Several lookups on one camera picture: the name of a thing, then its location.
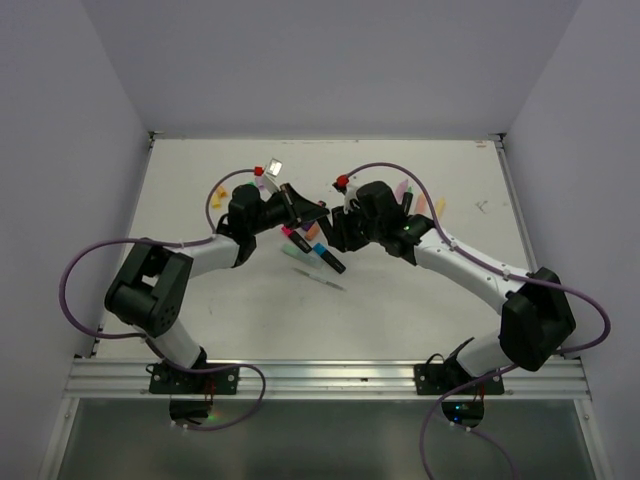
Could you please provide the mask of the pastel orange highlighter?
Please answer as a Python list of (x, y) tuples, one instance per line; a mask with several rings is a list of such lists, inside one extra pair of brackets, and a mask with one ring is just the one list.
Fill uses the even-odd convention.
[(305, 234), (305, 239), (312, 241), (321, 232), (321, 228), (318, 223), (314, 223)]

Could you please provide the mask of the blue cap black highlighter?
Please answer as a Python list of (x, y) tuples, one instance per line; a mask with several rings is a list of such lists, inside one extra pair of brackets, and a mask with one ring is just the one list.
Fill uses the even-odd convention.
[(346, 271), (346, 266), (322, 243), (316, 243), (312, 249), (332, 270), (338, 274), (343, 274)]

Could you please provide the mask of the pink cap black highlighter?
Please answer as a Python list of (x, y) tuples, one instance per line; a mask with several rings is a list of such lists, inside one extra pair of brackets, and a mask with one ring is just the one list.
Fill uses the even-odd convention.
[(312, 247), (307, 240), (302, 237), (296, 230), (286, 226), (281, 227), (281, 232), (302, 252), (308, 254), (312, 251)]

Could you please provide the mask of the pastel green highlighter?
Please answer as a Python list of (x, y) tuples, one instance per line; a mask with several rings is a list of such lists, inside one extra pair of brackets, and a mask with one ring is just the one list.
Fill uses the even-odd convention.
[(288, 257), (314, 269), (321, 269), (324, 262), (313, 251), (305, 253), (293, 244), (284, 244), (281, 246), (281, 252)]

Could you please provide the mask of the green cap black highlighter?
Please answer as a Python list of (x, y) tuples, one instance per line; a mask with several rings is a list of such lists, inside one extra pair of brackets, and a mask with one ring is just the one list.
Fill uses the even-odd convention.
[(408, 215), (410, 213), (412, 202), (413, 202), (412, 188), (408, 187), (403, 193), (402, 199), (401, 199), (401, 207), (405, 215)]

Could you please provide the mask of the pastel yellow highlighter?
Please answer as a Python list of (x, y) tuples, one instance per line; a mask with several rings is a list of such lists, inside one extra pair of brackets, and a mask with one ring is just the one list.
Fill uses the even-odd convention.
[(437, 200), (435, 204), (435, 213), (438, 218), (442, 217), (445, 207), (446, 207), (446, 199), (444, 197), (441, 197), (440, 199)]

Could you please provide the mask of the purple cap black highlighter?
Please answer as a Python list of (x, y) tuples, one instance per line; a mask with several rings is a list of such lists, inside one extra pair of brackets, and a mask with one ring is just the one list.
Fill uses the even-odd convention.
[(313, 226), (313, 222), (307, 222), (307, 223), (303, 223), (299, 229), (301, 231), (303, 231), (304, 233), (307, 233)]

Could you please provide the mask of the pastel peach highlighter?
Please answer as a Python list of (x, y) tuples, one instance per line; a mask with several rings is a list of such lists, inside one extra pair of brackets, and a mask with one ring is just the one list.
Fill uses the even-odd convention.
[(426, 210), (427, 210), (427, 200), (426, 200), (426, 197), (423, 194), (421, 194), (416, 200), (414, 213), (424, 214)]

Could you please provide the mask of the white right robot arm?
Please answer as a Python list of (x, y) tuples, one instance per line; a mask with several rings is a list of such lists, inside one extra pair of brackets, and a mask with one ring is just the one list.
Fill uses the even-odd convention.
[(331, 246), (355, 252), (376, 243), (392, 257), (448, 278), (500, 316), (498, 330), (464, 341), (441, 365), (428, 368), (431, 383), (464, 393), (481, 376), (510, 365), (535, 372), (575, 330), (553, 271), (528, 273), (476, 250), (463, 256), (455, 241), (441, 238), (432, 219), (408, 214), (382, 181), (359, 186), (341, 176), (334, 187), (344, 204), (332, 209), (331, 221), (323, 228)]

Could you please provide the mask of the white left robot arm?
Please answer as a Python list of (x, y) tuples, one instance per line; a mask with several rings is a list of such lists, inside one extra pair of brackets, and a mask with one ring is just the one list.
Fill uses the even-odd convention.
[(264, 200), (257, 187), (235, 188), (219, 231), (196, 246), (169, 247), (150, 239), (134, 244), (109, 289), (104, 306), (134, 327), (172, 365), (172, 379), (185, 392), (201, 390), (208, 379), (206, 352), (180, 320), (190, 279), (243, 265), (257, 246), (256, 236), (284, 226), (294, 229), (329, 214), (320, 203), (286, 183)]

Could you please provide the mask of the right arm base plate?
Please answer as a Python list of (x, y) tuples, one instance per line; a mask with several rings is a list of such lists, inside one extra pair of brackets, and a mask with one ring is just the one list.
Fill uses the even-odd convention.
[[(441, 397), (473, 378), (464, 371), (454, 356), (447, 359), (436, 353), (423, 363), (413, 367), (416, 393), (419, 396)], [(438, 407), (442, 415), (455, 425), (473, 429), (480, 425), (485, 416), (485, 400), (488, 396), (505, 393), (501, 376), (493, 375), (483, 382), (475, 383), (445, 398)]]

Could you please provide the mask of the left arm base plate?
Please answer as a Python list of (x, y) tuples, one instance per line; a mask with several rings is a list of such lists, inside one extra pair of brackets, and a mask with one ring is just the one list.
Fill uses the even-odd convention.
[(239, 380), (239, 368), (208, 374), (193, 374), (177, 370), (165, 361), (148, 364), (150, 374), (148, 391), (154, 395), (195, 395), (196, 400), (169, 401), (169, 415), (173, 421), (202, 425), (212, 414), (216, 395), (235, 395)]

